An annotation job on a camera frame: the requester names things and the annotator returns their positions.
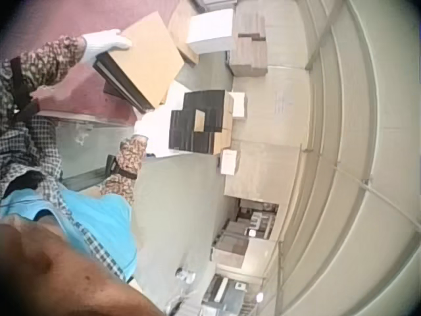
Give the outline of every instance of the skin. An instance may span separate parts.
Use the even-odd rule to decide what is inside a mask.
[[[51,219],[0,221],[0,275],[29,315],[162,315],[100,263],[73,250]]]

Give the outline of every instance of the white box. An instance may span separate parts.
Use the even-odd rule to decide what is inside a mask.
[[[247,118],[247,96],[244,92],[229,92],[234,99],[232,118],[235,120]]]
[[[234,49],[234,10],[219,10],[191,17],[187,44],[199,55]]]
[[[233,176],[239,165],[239,152],[232,149],[224,149],[221,154],[221,174]]]

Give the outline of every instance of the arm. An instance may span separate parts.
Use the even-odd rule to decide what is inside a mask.
[[[120,168],[132,174],[138,175],[141,169],[141,160],[145,155],[147,138],[133,135],[131,139],[124,140],[120,144],[120,152],[117,155],[117,163]],[[133,189],[136,181],[120,174],[113,174],[101,185],[101,194],[118,194],[133,205]]]
[[[40,86],[57,84],[82,59],[85,48],[83,37],[62,36],[35,51],[21,54],[24,83],[31,92]]]

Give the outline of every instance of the stack of boxes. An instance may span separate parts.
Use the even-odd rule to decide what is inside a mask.
[[[268,48],[264,17],[258,13],[235,15],[238,38],[230,51],[230,68],[237,77],[265,76],[268,72]]]
[[[229,148],[233,106],[225,90],[186,93],[183,109],[171,113],[169,148],[211,155]]]

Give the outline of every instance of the person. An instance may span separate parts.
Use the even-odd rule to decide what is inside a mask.
[[[55,125],[14,120],[15,83],[32,92],[52,86],[76,63],[93,64],[109,49],[129,49],[119,30],[63,36],[0,64],[0,282],[2,310],[12,315],[160,315],[126,283],[136,268],[130,232],[134,184],[147,147],[142,125],[120,144],[118,168],[101,198],[67,190]]]

